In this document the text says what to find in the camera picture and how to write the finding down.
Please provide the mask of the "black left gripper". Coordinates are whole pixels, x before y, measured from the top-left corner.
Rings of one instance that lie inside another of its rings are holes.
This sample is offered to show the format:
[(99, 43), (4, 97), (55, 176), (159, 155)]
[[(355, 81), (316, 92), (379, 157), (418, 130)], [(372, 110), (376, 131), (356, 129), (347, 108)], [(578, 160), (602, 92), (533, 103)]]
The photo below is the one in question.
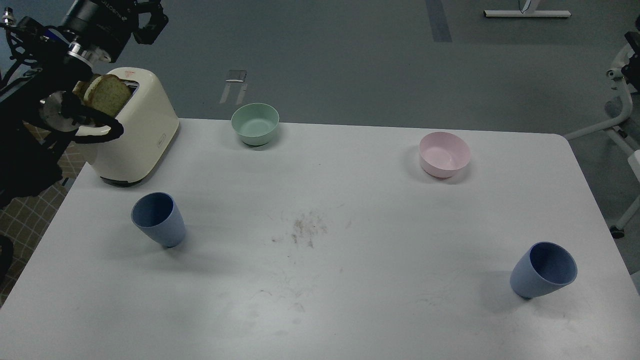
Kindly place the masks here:
[[(144, 14), (149, 19), (138, 27), (138, 16)], [(76, 0), (60, 28), (71, 43), (119, 57), (133, 32), (138, 44), (153, 44), (168, 23), (161, 0)]]

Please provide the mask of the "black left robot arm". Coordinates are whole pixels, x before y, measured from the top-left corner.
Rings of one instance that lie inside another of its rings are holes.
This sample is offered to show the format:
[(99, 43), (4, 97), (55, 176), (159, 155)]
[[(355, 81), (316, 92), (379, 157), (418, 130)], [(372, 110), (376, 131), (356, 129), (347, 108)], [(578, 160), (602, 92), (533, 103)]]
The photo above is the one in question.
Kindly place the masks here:
[(1, 207), (59, 182), (71, 142), (119, 139), (125, 127), (73, 92), (98, 62), (114, 63), (131, 38), (153, 44), (169, 22), (159, 0), (76, 0), (58, 26), (1, 12), (13, 65), (1, 75)]

